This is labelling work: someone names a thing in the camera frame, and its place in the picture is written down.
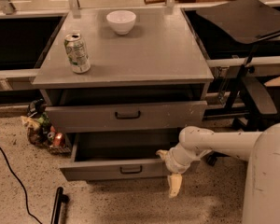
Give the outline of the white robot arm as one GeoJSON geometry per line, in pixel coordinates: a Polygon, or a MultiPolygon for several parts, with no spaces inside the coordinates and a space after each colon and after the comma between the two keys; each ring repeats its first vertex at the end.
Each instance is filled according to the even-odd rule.
{"type": "Polygon", "coordinates": [[[212,151],[248,162],[242,224],[280,224],[280,123],[263,132],[184,128],[176,146],[157,151],[170,172],[171,198],[180,191],[182,174],[212,151]]]}

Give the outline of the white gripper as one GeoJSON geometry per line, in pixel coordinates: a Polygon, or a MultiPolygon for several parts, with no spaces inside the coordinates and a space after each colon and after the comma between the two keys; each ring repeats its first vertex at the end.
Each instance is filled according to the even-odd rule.
{"type": "Polygon", "coordinates": [[[199,161],[210,152],[211,149],[189,146],[182,143],[178,143],[168,151],[160,149],[156,152],[156,155],[165,162],[167,169],[172,173],[167,176],[170,198],[178,195],[182,185],[182,174],[190,168],[194,161],[199,161]]]}

